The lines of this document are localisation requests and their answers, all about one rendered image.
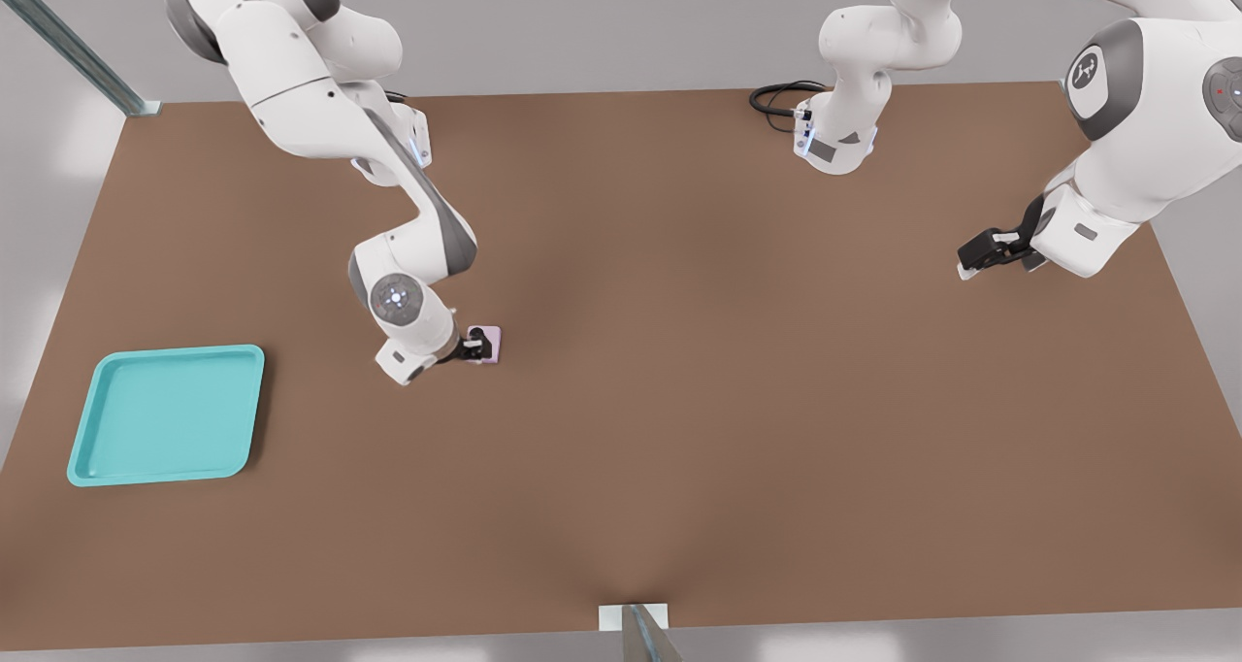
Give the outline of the pale blue-green tray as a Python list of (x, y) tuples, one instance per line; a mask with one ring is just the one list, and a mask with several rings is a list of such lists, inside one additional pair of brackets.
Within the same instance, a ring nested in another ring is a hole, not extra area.
[(79, 488), (229, 478), (251, 455), (255, 345), (132, 349), (96, 365), (66, 477)]

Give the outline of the silver frame post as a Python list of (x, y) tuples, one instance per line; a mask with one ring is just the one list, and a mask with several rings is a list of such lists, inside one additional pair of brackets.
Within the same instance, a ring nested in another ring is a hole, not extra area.
[(666, 602), (602, 605), (597, 622), (602, 632), (621, 633), (622, 662), (686, 662), (671, 642)]
[(72, 68), (79, 71), (106, 99), (111, 101), (122, 114), (127, 117), (159, 116), (161, 104), (159, 101), (147, 101), (137, 94), (116, 70), (107, 65), (106, 60), (89, 47), (76, 34), (75, 29), (53, 12), (45, 0), (0, 0), (17, 19), (21, 19), (30, 29), (43, 39), (62, 60), (67, 61)]

